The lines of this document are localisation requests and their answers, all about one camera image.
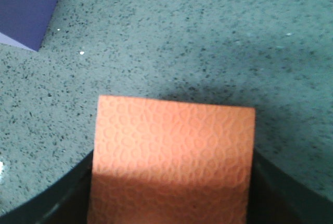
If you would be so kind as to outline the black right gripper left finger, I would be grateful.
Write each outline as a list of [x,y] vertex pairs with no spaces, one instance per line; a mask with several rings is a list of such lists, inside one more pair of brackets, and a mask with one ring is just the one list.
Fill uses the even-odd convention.
[[1,223],[87,223],[93,152],[48,189],[1,216]]

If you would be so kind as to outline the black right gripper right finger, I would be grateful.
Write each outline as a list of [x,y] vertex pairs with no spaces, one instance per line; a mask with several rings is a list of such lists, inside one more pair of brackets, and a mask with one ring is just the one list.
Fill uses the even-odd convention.
[[247,223],[332,223],[332,201],[254,150]]

